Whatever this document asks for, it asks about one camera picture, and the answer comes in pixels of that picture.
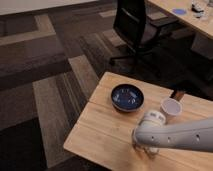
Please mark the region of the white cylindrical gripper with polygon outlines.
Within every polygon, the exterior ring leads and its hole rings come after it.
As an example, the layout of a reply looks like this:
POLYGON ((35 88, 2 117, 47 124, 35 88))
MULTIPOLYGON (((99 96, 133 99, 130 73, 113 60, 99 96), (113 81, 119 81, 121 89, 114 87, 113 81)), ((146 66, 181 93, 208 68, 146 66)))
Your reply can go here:
MULTIPOLYGON (((144 114, 143 123, 148 125, 164 125, 166 123, 166 117, 157 110, 149 110, 144 114)), ((133 143, 133 148, 141 151, 144 147, 133 143)), ((147 153, 149 156, 155 156, 159 153, 159 149, 156 147, 148 147, 147 153)))

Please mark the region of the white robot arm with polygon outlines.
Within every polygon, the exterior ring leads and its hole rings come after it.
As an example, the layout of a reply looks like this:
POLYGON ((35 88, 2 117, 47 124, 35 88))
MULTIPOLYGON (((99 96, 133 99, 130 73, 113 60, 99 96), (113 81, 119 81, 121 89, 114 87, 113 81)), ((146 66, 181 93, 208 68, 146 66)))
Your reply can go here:
POLYGON ((132 131, 136 146, 213 153, 213 118, 167 124, 163 113, 149 110, 132 131))

